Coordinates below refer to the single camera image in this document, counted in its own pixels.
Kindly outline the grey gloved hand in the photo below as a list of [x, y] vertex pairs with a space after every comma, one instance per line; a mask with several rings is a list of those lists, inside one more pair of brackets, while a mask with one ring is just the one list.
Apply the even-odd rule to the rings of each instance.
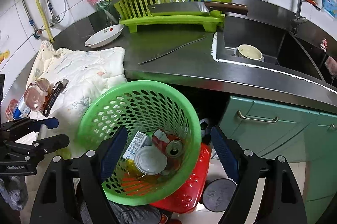
[[29, 198], [25, 177], [1, 177], [1, 196], [13, 210], [23, 210]]

